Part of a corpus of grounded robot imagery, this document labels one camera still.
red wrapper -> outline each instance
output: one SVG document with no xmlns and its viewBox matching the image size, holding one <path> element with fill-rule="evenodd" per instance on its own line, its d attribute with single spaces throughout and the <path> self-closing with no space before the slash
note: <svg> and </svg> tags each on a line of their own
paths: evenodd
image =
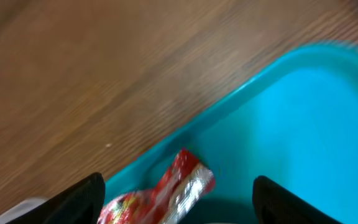
<svg viewBox="0 0 358 224">
<path fill-rule="evenodd" d="M 176 224 L 214 186 L 212 172 L 182 150 L 154 189 L 115 198 L 102 209 L 98 224 Z"/>
</svg>

wooden table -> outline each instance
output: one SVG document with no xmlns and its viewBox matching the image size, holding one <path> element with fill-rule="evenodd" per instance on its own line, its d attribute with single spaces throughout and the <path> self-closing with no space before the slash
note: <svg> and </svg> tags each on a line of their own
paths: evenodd
<svg viewBox="0 0 358 224">
<path fill-rule="evenodd" d="M 358 43 L 351 0 L 0 2 L 0 213 L 108 179 L 294 47 Z"/>
</svg>

blue bin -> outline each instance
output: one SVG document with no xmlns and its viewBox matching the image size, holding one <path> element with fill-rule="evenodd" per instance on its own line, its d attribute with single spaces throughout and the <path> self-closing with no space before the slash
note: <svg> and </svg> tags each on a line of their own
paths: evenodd
<svg viewBox="0 0 358 224">
<path fill-rule="evenodd" d="M 153 187 L 183 147 L 216 176 L 184 223 L 256 223 L 259 175 L 358 223 L 358 49 L 317 44 L 282 56 L 109 179 L 106 202 Z"/>
</svg>

candy wrapper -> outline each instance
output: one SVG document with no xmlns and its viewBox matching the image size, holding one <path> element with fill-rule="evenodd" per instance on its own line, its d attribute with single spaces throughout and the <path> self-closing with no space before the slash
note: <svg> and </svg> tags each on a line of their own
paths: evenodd
<svg viewBox="0 0 358 224">
<path fill-rule="evenodd" d="M 182 150 L 154 189 L 115 198 L 102 209 L 98 224 L 176 224 L 214 186 L 213 173 Z"/>
</svg>

snack package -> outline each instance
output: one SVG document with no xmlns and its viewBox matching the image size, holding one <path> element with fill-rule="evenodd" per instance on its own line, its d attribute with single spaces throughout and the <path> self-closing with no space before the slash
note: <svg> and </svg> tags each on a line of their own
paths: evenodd
<svg viewBox="0 0 358 224">
<path fill-rule="evenodd" d="M 98 224 L 176 224 L 214 186 L 213 173 L 181 150 L 154 189 L 118 196 L 102 209 Z"/>
</svg>

